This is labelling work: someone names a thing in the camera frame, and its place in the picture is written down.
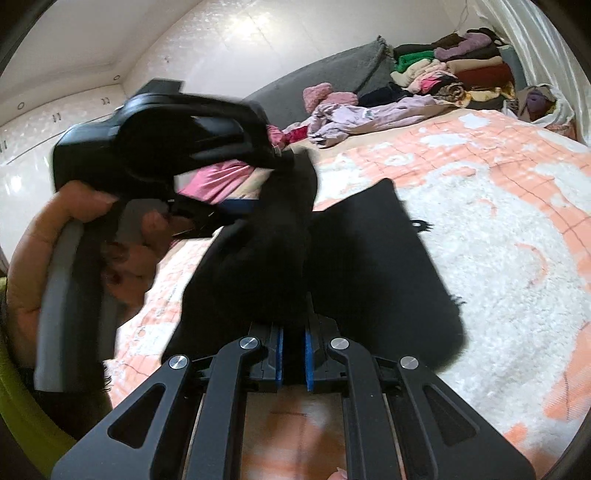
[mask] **black cloth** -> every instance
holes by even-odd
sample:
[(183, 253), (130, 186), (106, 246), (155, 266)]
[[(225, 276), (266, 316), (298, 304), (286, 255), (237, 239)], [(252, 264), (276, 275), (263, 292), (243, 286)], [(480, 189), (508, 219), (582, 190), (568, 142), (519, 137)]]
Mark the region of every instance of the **black cloth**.
[(497, 98), (492, 98), (486, 102), (475, 102), (470, 100), (467, 107), (469, 110), (497, 110), (500, 112), (503, 110), (503, 104), (506, 100), (504, 95), (499, 95)]
[(306, 151), (294, 161), (293, 170), (269, 175), (248, 220), (225, 227), (205, 252), (183, 293), (163, 360), (180, 352), (214, 355), (254, 321), (303, 330), (303, 265), (317, 177)]
[[(184, 291), (181, 320), (163, 359), (213, 355), (245, 335), (252, 320), (279, 321), (287, 329), (284, 376), (303, 382), (309, 291), (317, 313), (334, 318), (343, 335), (372, 353), (392, 359), (414, 355), (432, 368), (448, 362), (463, 343), (459, 309), (392, 181), (315, 214), (308, 229), (312, 179), (306, 171), (296, 174), (299, 181), (271, 173), (261, 200), (279, 205), (265, 201), (257, 207), (258, 218), (226, 227), (212, 243)], [(288, 188), (281, 188), (284, 183)], [(297, 191), (297, 183), (305, 193)]]
[(499, 51), (499, 49), (496, 47), (496, 45), (494, 45), (494, 43), (491, 43), (490, 45), (487, 45), (486, 47), (478, 48), (478, 49), (470, 51), (464, 55), (456, 55), (455, 57), (451, 57), (451, 58), (447, 59), (446, 61), (468, 60), (468, 59), (488, 60), (488, 59), (491, 59), (492, 57), (498, 57), (500, 55), (501, 55), (501, 52)]
[(366, 93), (365, 95), (359, 97), (358, 106), (371, 108), (373, 106), (387, 105), (389, 103), (398, 102), (405, 97), (412, 96), (412, 93), (403, 89), (400, 85), (394, 82), (388, 82), (388, 86), (378, 88), (373, 92)]
[(342, 335), (374, 355), (412, 355), (434, 369), (460, 351), (458, 307), (390, 179), (319, 213), (310, 232), (314, 309), (334, 318)]
[(436, 95), (440, 89), (447, 87), (452, 83), (458, 82), (457, 77), (452, 75), (445, 75), (440, 77), (440, 81), (436, 83), (425, 95)]
[(420, 51), (435, 50), (436, 48), (452, 48), (457, 47), (460, 42), (464, 41), (465, 38), (460, 37), (457, 33), (451, 33), (445, 37), (440, 38), (430, 44), (417, 44), (408, 43), (399, 45), (393, 49), (394, 58), (398, 60), (402, 55), (408, 55), (410, 53), (418, 53)]

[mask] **yellow-green object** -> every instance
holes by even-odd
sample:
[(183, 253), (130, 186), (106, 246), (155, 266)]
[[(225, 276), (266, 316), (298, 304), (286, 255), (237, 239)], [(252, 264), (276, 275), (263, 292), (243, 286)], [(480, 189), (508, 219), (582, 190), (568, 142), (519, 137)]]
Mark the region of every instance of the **yellow-green object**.
[[(0, 278), (0, 291), (6, 279)], [(35, 467), (49, 477), (53, 466), (76, 443), (37, 405), (22, 384), (0, 335), (0, 414), (8, 430)]]

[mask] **white curtain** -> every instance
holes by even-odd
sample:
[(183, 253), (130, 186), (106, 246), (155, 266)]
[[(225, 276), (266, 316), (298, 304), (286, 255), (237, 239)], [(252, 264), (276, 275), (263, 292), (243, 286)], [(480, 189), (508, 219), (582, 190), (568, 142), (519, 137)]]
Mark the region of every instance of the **white curtain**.
[(591, 84), (556, 27), (530, 0), (475, 0), (478, 16), (514, 47), (529, 85), (561, 90), (577, 116), (579, 140), (591, 146)]

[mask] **pink fabric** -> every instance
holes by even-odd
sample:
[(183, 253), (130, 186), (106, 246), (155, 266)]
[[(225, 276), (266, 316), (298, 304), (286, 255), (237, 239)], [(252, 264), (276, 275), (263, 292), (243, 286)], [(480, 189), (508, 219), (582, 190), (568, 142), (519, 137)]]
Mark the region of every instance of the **pink fabric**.
[[(274, 125), (267, 125), (267, 135), (272, 145), (282, 150), (287, 145), (287, 137)], [(254, 170), (254, 167), (240, 160), (227, 160), (203, 167), (195, 172), (180, 193), (204, 202), (219, 203), (242, 185)]]
[(431, 65), (427, 70), (425, 70), (422, 74), (420, 74), (417, 78), (415, 78), (411, 84), (406, 88), (411, 93), (418, 93), (421, 91), (421, 82), (424, 79), (428, 79), (429, 77), (433, 76), (435, 72), (446, 72), (447, 71), (447, 64), (446, 63), (436, 63)]
[(281, 150), (289, 143), (285, 133), (279, 130), (275, 125), (267, 125), (267, 135), (272, 145), (279, 147)]
[(429, 77), (421, 82), (421, 93), (427, 93), (440, 82), (439, 77)]
[(322, 100), (319, 105), (325, 105), (327, 103), (338, 103), (339, 105), (353, 105), (357, 106), (359, 99), (357, 95), (351, 92), (335, 92), (330, 93), (328, 97)]
[(312, 113), (318, 104), (333, 92), (330, 83), (319, 83), (313, 87), (304, 88), (304, 106), (306, 112)]
[(296, 128), (286, 135), (287, 143), (292, 144), (292, 143), (299, 142), (300, 140), (305, 139), (307, 136), (308, 136), (308, 125)]

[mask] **folded clothes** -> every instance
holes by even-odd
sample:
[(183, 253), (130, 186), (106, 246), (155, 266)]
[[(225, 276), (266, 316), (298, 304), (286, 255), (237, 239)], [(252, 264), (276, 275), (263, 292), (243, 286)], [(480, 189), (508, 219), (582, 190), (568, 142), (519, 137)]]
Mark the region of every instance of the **folded clothes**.
[(410, 53), (408, 55), (402, 55), (400, 58), (398, 58), (398, 65), (396, 65), (396, 71), (398, 73), (404, 73), (413, 63), (416, 63), (422, 59), (432, 60), (434, 58), (435, 57), (433, 56), (433, 50), (426, 50), (417, 53)]
[(500, 112), (503, 110), (504, 103), (505, 97), (501, 95), (497, 98), (493, 98), (492, 100), (487, 100), (486, 102), (477, 102), (475, 100), (471, 100), (466, 108), (469, 110), (496, 110), (497, 112)]
[(434, 51), (437, 60), (446, 61), (457, 55), (465, 55), (471, 51), (486, 47), (492, 42), (491, 38), (484, 33), (467, 33), (466, 39), (457, 47), (436, 48)]
[(428, 95), (435, 87), (445, 87), (457, 81), (457, 77), (449, 72), (434, 72), (430, 77), (421, 80), (421, 94)]
[(491, 38), (492, 42), (495, 45), (497, 45), (499, 47), (502, 46), (502, 45), (506, 45), (506, 43), (501, 40), (501, 38), (499, 37), (499, 35), (497, 35), (496, 33), (494, 33), (490, 28), (481, 27), (481, 28), (479, 28), (477, 30), (473, 28), (471, 30), (468, 30), (466, 33), (484, 33), (485, 35), (488, 35)]
[(332, 147), (349, 135), (405, 127), (438, 115), (450, 108), (430, 95), (415, 95), (399, 102), (373, 108), (352, 105), (319, 105), (312, 114), (308, 138), (319, 148)]
[(371, 108), (374, 106), (398, 102), (403, 98), (412, 96), (412, 93), (403, 89), (400, 85), (397, 85), (394, 82), (388, 82), (386, 87), (378, 88), (373, 92), (366, 93), (365, 95), (359, 97), (358, 105), (365, 108)]
[(421, 91), (421, 81), (429, 78), (434, 72), (442, 72), (447, 70), (445, 63), (433, 63), (429, 65), (425, 71), (417, 76), (411, 84), (407, 87), (407, 90), (411, 93), (419, 93)]
[(466, 89), (463, 83), (454, 82), (445, 87), (442, 87), (433, 98), (436, 100), (443, 100), (445, 102), (456, 103), (463, 100), (466, 96)]
[(511, 69), (506, 63), (476, 70), (456, 72), (456, 76), (466, 84), (469, 90), (473, 90), (475, 87), (480, 89), (502, 87), (508, 82), (514, 82)]
[(473, 50), (469, 53), (464, 55), (455, 55), (454, 57), (448, 58), (446, 61), (451, 60), (466, 60), (466, 59), (475, 59), (475, 60), (487, 60), (491, 59), (492, 57), (498, 57), (501, 55), (499, 48), (496, 45), (491, 43), (486, 47), (479, 48), (477, 50)]
[(439, 77), (438, 83), (436, 85), (434, 85), (433, 87), (431, 87), (431, 89), (429, 91), (425, 92), (425, 94), (426, 95), (435, 95), (435, 94), (437, 94), (437, 92), (441, 88), (451, 85), (452, 83), (457, 83), (457, 82), (458, 82), (458, 79), (454, 75), (445, 75), (445, 76)]
[(457, 33), (451, 33), (446, 35), (439, 40), (430, 43), (430, 44), (404, 44), (399, 45), (395, 49), (393, 49), (393, 54), (396, 59), (400, 58), (403, 55), (408, 55), (409, 53), (418, 53), (420, 51), (426, 50), (435, 50), (436, 48), (452, 48), (456, 45), (459, 45), (460, 42), (464, 41), (465, 38), (461, 37)]
[(439, 60), (422, 59), (416, 63), (413, 63), (406, 72), (398, 73), (392, 72), (390, 76), (401, 87), (409, 86), (415, 78), (425, 73), (428, 69), (433, 68), (435, 65), (439, 65)]
[(502, 57), (492, 57), (488, 60), (466, 59), (450, 60), (447, 63), (447, 69), (452, 73), (463, 72), (465, 70), (476, 70), (484, 67), (494, 67), (503, 63)]

